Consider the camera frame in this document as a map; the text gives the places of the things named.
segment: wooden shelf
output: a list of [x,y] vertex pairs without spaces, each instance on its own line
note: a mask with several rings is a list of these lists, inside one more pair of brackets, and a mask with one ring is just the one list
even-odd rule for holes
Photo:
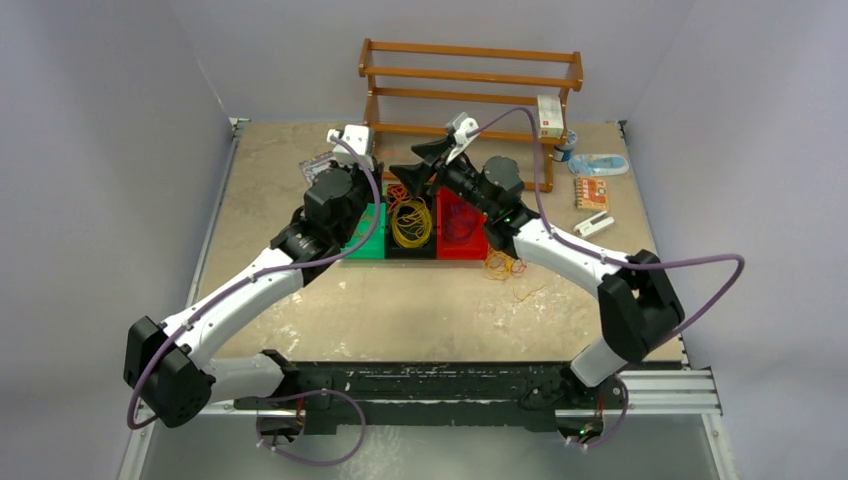
[[[500,58],[508,60],[527,60],[535,62],[553,62],[566,64],[563,77],[538,77],[529,75],[507,75],[500,73],[461,72],[449,70],[431,70],[423,68],[382,67],[374,65],[372,52],[397,52],[427,55],[453,55],[478,58]],[[379,97],[406,97],[429,100],[458,100],[464,102],[491,103],[502,105],[536,105],[535,96],[492,95],[472,92],[454,92],[447,90],[427,90],[416,88],[385,88],[377,86],[377,77],[421,78],[429,80],[454,80],[463,82],[497,83],[506,85],[529,85],[559,88],[559,98],[565,118],[565,105],[568,92],[580,91],[583,87],[583,62],[580,52],[556,53],[530,50],[508,50],[501,48],[459,47],[451,45],[428,45],[418,43],[372,42],[366,38],[359,56],[359,76],[368,79],[368,98],[365,101],[363,124],[374,129],[374,148],[379,147],[380,134],[399,133],[412,135],[443,136],[444,128],[426,125],[407,125],[383,123],[380,121]],[[542,138],[544,158],[544,182],[540,184],[543,192],[553,190],[554,147],[566,141],[568,129],[563,129],[559,138]],[[481,138],[504,140],[508,142],[531,143],[528,133],[485,131]],[[390,173],[385,178],[394,179]],[[524,182],[526,188],[533,188],[532,182]]]

